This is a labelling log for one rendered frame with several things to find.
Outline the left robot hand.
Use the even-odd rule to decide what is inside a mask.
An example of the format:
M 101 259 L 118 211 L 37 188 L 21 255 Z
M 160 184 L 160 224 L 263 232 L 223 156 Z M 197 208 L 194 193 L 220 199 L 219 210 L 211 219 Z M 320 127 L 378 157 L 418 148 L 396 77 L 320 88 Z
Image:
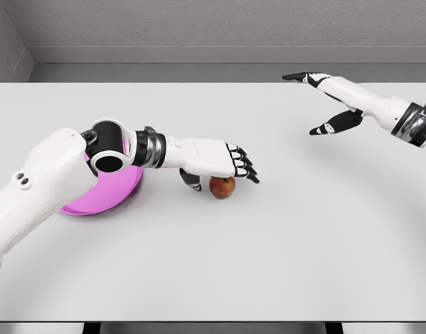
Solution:
M 182 158 L 180 176 L 196 191 L 202 190 L 201 177 L 238 177 L 260 182 L 253 163 L 239 146 L 221 140 L 186 138 L 176 141 L 176 148 Z

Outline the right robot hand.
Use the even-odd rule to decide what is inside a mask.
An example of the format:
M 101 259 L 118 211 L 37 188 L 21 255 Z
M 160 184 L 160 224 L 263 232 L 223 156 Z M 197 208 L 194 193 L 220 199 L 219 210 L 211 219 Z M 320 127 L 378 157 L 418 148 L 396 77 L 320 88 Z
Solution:
M 284 74 L 284 81 L 297 81 L 321 90 L 325 95 L 343 103 L 348 110 L 333 116 L 330 120 L 309 131 L 311 136 L 335 134 L 359 126 L 363 112 L 373 101 L 374 95 L 367 89 L 343 77 L 325 73 L 299 72 Z

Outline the red apple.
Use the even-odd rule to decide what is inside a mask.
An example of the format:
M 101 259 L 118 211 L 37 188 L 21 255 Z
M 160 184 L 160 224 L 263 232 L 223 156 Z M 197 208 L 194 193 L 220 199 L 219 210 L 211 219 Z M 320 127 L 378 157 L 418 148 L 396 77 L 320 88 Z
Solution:
M 235 185 L 236 181 L 234 177 L 211 177 L 209 181 L 209 190 L 214 197 L 225 199 L 233 194 Z

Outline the pink plate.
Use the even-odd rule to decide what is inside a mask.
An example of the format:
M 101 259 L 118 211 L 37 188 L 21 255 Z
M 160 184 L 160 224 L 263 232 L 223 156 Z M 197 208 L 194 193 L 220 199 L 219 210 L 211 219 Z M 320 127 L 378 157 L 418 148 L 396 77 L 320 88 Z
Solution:
M 87 216 L 114 208 L 135 190 L 143 173 L 142 167 L 129 166 L 118 172 L 94 175 L 88 162 L 89 157 L 83 152 L 77 171 L 68 178 L 68 203 L 60 209 L 65 214 Z

